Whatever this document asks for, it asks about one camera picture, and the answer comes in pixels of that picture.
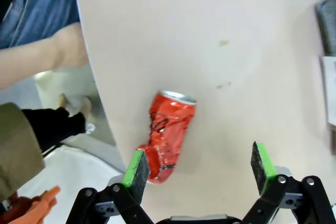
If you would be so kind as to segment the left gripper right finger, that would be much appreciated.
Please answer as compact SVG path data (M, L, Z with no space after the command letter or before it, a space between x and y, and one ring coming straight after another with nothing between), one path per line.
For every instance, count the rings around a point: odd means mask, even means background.
M240 224L271 224L280 209L291 210L297 224L334 224L334 213L322 181L293 178L289 169L273 165L263 143L253 142L250 161L259 191Z

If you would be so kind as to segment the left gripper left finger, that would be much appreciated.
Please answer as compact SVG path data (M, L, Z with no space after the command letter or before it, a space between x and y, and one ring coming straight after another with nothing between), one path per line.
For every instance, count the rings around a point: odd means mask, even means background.
M145 151L135 151L126 172L111 178L105 189L78 192L66 224L107 224L116 216L126 224L154 224L141 207L149 173Z

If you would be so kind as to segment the person's right forearm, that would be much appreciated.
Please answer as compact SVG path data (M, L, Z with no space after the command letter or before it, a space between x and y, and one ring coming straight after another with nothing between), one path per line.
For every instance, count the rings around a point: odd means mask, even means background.
M59 40L52 36L30 44L0 50L0 90L52 70L62 60Z

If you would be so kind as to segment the crushed red soda can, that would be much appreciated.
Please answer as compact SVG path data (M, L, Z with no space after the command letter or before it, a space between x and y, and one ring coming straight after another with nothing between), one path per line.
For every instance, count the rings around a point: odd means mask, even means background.
M149 140L137 148L146 153L150 183L161 184L173 173L195 111L196 100L188 95L166 90L155 95L149 109Z

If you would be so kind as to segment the grey basket labelled Bottle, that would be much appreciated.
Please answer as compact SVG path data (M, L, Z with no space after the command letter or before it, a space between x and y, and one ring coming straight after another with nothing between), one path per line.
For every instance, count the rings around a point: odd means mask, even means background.
M336 0L324 0L315 6L324 53L336 56Z

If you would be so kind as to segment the person's right hand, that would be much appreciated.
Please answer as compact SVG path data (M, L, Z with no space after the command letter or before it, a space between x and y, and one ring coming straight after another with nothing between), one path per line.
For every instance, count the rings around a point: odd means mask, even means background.
M79 22L57 31L51 41L57 51L55 68L81 67L88 62L86 44Z

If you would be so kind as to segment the black shoe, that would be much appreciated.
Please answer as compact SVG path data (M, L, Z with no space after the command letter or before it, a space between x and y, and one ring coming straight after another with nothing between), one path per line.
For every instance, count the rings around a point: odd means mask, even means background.
M23 109L42 152L58 145L68 137L86 132L86 118L79 112L70 116L62 107L57 109Z

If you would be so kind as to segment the brown trousers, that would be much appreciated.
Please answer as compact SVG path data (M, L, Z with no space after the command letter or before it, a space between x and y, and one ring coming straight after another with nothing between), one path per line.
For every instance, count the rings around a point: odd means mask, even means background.
M0 202L45 168L34 131L21 109L0 105Z

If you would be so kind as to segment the blue jeans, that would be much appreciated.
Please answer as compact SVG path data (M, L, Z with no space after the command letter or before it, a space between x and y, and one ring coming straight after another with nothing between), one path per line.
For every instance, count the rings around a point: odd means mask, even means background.
M78 21L76 0L12 0L0 23L0 49L49 38Z

